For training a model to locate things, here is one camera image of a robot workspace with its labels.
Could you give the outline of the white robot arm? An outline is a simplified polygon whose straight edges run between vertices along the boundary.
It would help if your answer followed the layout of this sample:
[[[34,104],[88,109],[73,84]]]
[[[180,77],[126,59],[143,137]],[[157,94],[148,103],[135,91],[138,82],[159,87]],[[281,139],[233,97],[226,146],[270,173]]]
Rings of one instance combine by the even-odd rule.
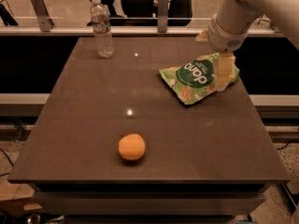
[[[262,15],[282,37],[249,37],[250,26]],[[299,0],[223,0],[199,38],[215,51],[235,54],[250,93],[298,93]]]

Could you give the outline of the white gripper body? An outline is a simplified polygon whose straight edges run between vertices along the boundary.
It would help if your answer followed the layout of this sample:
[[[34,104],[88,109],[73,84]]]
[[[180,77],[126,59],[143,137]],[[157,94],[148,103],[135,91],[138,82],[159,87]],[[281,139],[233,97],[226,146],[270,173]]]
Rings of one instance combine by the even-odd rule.
[[[247,36],[248,32],[232,34],[223,30],[217,22],[217,15],[212,17],[207,27],[207,41],[214,51],[220,53],[233,52],[239,49]]]

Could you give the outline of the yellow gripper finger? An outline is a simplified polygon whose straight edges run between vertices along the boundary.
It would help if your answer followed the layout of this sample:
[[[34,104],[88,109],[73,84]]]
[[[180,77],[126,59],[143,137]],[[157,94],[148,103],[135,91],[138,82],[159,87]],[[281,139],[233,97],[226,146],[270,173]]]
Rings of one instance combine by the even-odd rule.
[[[233,72],[235,56],[232,52],[221,53],[216,60],[216,89],[224,91],[229,85],[230,75]]]
[[[201,41],[204,41],[206,42],[207,41],[207,29],[203,30],[196,38],[195,40],[197,42],[201,42]]]

